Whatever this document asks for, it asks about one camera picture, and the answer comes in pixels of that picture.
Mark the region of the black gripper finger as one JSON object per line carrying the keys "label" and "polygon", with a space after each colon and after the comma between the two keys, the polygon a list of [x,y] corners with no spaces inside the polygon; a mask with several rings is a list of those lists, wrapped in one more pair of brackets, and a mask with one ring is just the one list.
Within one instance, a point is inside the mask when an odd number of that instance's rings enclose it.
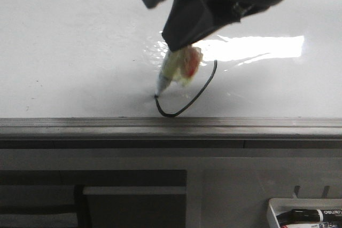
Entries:
{"label": "black gripper finger", "polygon": [[175,52],[228,24],[240,22],[234,6],[228,0],[174,0],[162,37]]}

